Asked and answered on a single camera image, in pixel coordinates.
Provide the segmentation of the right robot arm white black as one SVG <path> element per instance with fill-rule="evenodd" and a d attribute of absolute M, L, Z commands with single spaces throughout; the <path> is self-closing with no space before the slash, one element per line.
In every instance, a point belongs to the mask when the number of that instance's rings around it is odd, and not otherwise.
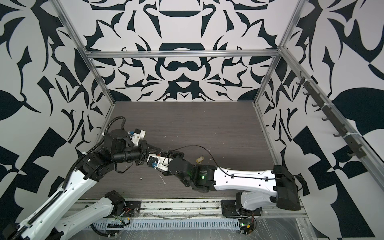
<path fill-rule="evenodd" d="M 201 193 L 236 190 L 238 209 L 254 211 L 276 205 L 287 211 L 301 209 L 296 178 L 282 165 L 271 170 L 236 171 L 214 165 L 194 165 L 178 150 L 169 151 L 163 160 L 165 173 L 175 176 L 187 188 Z"/>

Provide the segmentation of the yellow key tag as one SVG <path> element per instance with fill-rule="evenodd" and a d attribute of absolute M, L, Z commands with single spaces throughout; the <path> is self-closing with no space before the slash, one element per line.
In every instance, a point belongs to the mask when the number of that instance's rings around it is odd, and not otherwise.
<path fill-rule="evenodd" d="M 197 163 L 201 163 L 202 161 L 204 161 L 204 157 L 203 156 L 201 156 L 201 157 L 199 157 L 198 159 L 196 159 L 196 162 Z"/>

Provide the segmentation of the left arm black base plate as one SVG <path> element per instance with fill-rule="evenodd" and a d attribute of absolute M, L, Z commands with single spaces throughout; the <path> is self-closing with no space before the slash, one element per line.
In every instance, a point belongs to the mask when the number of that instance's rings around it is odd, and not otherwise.
<path fill-rule="evenodd" d="M 141 212 L 141 201 L 125 201 L 122 218 L 134 218 Z"/>

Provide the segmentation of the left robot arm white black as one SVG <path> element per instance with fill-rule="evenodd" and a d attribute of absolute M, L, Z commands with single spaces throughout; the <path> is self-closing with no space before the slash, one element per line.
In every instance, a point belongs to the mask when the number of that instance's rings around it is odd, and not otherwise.
<path fill-rule="evenodd" d="M 90 188 L 117 165 L 145 163 L 158 168 L 160 161 L 168 160 L 169 153 L 149 145 L 144 140 L 145 131 L 124 129 L 125 117 L 112 119 L 102 139 L 71 166 L 63 184 L 41 207 L 20 223 L 9 224 L 3 235 L 7 240 L 67 240 L 97 220 L 125 215 L 125 198 L 117 191 L 110 191 L 95 204 L 67 218 L 65 213 Z"/>

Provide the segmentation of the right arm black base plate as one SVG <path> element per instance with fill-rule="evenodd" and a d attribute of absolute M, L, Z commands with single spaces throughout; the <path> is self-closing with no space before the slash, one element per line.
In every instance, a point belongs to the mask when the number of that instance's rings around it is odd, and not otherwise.
<path fill-rule="evenodd" d="M 244 215 L 239 213 L 242 207 L 243 205 L 236 200 L 221 200 L 222 215 L 225 218 L 236 219 L 243 217 Z"/>

